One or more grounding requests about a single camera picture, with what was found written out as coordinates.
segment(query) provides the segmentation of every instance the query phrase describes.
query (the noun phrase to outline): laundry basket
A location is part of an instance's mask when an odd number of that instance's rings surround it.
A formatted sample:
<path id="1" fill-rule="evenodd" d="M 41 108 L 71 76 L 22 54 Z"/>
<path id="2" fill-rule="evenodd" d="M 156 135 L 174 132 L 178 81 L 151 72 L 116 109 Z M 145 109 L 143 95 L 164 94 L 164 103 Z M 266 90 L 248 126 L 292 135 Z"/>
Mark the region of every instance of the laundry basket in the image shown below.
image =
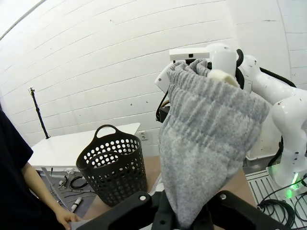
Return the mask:
<path id="1" fill-rule="evenodd" d="M 98 138 L 98 131 L 105 127 L 112 127 L 115 133 Z M 112 125 L 96 130 L 76 166 L 100 199 L 111 207 L 137 191 L 147 191 L 141 140 Z"/>

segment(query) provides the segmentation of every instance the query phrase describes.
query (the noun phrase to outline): black stand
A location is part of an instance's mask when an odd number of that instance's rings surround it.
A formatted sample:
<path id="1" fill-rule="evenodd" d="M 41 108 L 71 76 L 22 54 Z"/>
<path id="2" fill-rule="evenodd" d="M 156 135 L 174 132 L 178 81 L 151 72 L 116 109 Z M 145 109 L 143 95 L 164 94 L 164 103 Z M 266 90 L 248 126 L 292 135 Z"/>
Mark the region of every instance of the black stand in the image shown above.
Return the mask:
<path id="1" fill-rule="evenodd" d="M 48 138 L 50 138 L 50 136 L 48 135 L 48 133 L 47 133 L 47 131 L 46 131 L 46 128 L 45 128 L 45 125 L 44 125 L 42 116 L 40 115 L 40 110 L 39 110 L 39 108 L 38 108 L 38 105 L 37 105 L 36 99 L 35 99 L 35 95 L 34 95 L 34 89 L 30 88 L 30 93 L 31 93 L 31 96 L 32 96 L 33 101 L 34 101 L 34 105 L 35 105 L 35 108 L 36 108 L 36 112 L 37 112 L 37 115 L 38 115 L 40 124 L 42 125 L 42 128 L 43 128 L 43 131 L 44 131 L 44 133 L 45 133 L 46 139 L 48 139 Z"/>

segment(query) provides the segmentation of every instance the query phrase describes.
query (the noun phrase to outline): gray fabric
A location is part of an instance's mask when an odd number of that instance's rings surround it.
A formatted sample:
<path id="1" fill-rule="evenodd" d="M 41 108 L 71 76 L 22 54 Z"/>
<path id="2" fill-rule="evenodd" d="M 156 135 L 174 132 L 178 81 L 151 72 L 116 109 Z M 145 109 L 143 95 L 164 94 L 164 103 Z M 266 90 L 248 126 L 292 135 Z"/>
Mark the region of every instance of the gray fabric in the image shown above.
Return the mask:
<path id="1" fill-rule="evenodd" d="M 263 100 L 206 78 L 206 67 L 198 59 L 167 71 L 171 109 L 159 150 L 165 192 L 182 228 L 242 167 L 269 112 Z"/>

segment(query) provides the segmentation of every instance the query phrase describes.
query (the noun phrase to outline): person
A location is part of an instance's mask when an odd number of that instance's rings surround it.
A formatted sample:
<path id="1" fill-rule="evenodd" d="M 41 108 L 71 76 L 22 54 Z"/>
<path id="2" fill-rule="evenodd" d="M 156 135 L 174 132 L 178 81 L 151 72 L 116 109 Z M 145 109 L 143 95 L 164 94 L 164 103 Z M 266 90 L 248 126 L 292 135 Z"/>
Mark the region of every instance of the person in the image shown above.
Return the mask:
<path id="1" fill-rule="evenodd" d="M 32 154 L 31 148 L 0 110 L 0 229 L 70 230 L 69 222 L 80 218 L 53 198 L 28 162 Z"/>

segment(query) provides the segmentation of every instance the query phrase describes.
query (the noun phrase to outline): table leg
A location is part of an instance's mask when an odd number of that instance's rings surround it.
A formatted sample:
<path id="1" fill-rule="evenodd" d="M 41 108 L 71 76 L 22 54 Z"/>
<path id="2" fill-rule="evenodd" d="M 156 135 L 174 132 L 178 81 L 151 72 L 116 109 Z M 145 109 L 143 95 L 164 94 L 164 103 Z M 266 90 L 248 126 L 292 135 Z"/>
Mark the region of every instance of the table leg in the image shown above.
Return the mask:
<path id="1" fill-rule="evenodd" d="M 68 203 L 66 203 L 65 199 L 64 199 L 64 196 L 63 194 L 61 193 L 61 191 L 56 187 L 56 186 L 53 186 L 53 183 L 52 183 L 52 179 L 47 171 L 47 169 L 45 167 L 42 167 L 42 171 L 44 172 L 48 182 L 50 183 L 55 195 L 57 195 L 57 197 L 59 198 L 59 200 L 62 202 L 62 204 L 65 206 L 65 208 L 67 210 L 70 211 L 70 209 L 68 208 Z"/>

